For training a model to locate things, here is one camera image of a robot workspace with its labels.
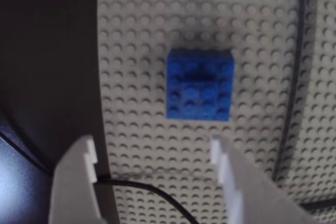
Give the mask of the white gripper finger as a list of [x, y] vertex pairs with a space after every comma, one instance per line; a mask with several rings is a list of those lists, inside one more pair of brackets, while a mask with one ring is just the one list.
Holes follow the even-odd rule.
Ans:
[[276, 180], [277, 146], [212, 136], [211, 163], [229, 223], [330, 223], [331, 149], [289, 147]]
[[54, 171], [49, 223], [101, 223], [93, 187], [97, 162], [91, 135], [80, 137], [65, 152]]

